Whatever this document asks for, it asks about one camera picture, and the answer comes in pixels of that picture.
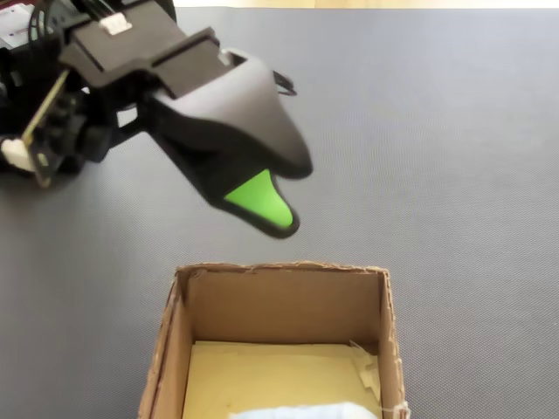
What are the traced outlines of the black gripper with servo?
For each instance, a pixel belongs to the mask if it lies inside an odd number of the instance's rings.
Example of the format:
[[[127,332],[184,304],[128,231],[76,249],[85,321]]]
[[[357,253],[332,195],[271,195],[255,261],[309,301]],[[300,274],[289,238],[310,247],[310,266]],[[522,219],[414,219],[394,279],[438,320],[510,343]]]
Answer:
[[[115,34],[97,22],[72,29],[59,62],[90,87],[109,87],[141,74],[173,99],[228,72],[211,28],[188,36],[154,1],[128,8],[124,17],[130,26]]]

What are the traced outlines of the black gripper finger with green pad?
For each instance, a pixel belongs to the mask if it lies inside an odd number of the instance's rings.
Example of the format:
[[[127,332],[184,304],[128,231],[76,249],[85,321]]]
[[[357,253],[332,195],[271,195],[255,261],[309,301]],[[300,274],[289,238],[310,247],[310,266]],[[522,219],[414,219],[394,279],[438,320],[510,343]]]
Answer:
[[[262,169],[290,179],[313,171],[299,129],[283,107],[273,70],[240,50],[219,56],[228,71],[178,99],[156,93],[150,133],[203,179],[244,179]]]
[[[143,105],[146,131],[212,207],[270,237],[287,238],[300,220],[281,194],[271,154],[244,129],[190,116],[165,95]]]

